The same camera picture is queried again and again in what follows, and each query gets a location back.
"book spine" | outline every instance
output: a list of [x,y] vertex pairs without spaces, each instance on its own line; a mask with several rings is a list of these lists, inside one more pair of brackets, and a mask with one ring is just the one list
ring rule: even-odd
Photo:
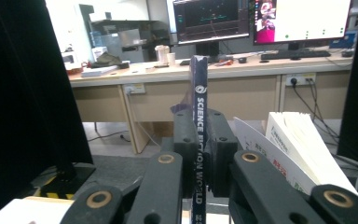
[[191,223],[206,223],[206,185],[204,174],[204,149],[207,136],[208,108],[208,59],[203,56],[193,56],[190,61],[193,121],[197,127],[199,148],[196,160],[196,187],[193,194]]

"screen display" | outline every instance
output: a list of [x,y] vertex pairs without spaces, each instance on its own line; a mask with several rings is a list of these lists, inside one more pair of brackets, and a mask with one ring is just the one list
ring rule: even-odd
[[172,4],[178,44],[208,42],[249,35],[248,10],[244,0],[176,0]]
[[351,0],[255,0],[255,43],[340,38]]

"monitor stand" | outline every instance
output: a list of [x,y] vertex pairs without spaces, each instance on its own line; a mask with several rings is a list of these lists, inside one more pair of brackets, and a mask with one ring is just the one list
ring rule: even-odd
[[278,49],[278,53],[285,53],[285,52],[299,52],[299,51],[310,51],[309,49],[304,48],[304,45],[300,45],[299,43],[289,43],[287,49]]
[[208,63],[218,63],[219,53],[220,50],[218,41],[196,44],[196,54],[207,56]]

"book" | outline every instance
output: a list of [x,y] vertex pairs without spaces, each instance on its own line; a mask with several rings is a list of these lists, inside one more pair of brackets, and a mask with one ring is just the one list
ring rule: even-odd
[[334,160],[309,114],[270,112],[266,137],[316,185],[332,184],[358,195]]
[[293,188],[310,195],[316,183],[310,179],[293,160],[285,155],[277,146],[270,142],[266,136],[245,121],[234,118],[237,138],[245,150],[253,150],[263,154]]
[[198,157],[195,172],[197,174],[197,187],[192,201],[192,223],[206,223],[206,182],[204,174],[203,151],[208,140],[208,58],[194,55],[190,60],[190,85],[184,99],[177,105],[171,107],[171,111],[189,109],[193,114],[193,122],[197,127],[199,139]]
[[101,67],[101,68],[91,68],[91,69],[85,69],[81,73],[81,77],[100,77],[105,73],[111,72],[113,70],[117,70],[118,66],[108,66],[108,67]]

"paper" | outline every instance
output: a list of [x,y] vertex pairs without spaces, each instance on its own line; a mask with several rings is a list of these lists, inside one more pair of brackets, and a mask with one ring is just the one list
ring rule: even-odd
[[59,224],[70,203],[14,199],[0,210],[0,224]]
[[243,149],[258,151],[283,174],[286,180],[299,191],[308,195],[316,186],[310,177],[298,165],[287,157],[279,148],[271,143],[262,133],[258,132],[243,120],[234,118],[237,138]]
[[330,154],[309,114],[270,112],[266,137],[317,184],[358,192]]
[[82,77],[100,77],[101,75],[108,73],[113,70],[117,70],[118,66],[109,66],[109,67],[102,67],[102,68],[92,68],[86,69],[81,73]]

